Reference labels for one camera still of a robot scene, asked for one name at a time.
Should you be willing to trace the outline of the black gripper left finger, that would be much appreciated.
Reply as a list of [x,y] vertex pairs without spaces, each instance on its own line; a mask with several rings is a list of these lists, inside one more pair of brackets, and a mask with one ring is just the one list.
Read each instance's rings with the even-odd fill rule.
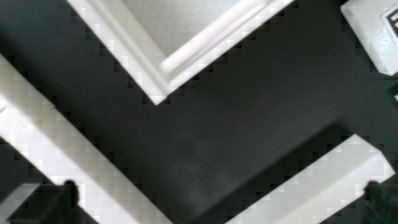
[[61,185],[24,183],[0,194],[0,224],[98,224],[79,202],[71,180]]

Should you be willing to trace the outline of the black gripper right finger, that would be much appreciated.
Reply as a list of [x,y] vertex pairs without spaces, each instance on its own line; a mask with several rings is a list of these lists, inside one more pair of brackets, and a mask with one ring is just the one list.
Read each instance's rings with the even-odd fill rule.
[[338,224],[398,224],[398,184],[372,181],[343,209]]

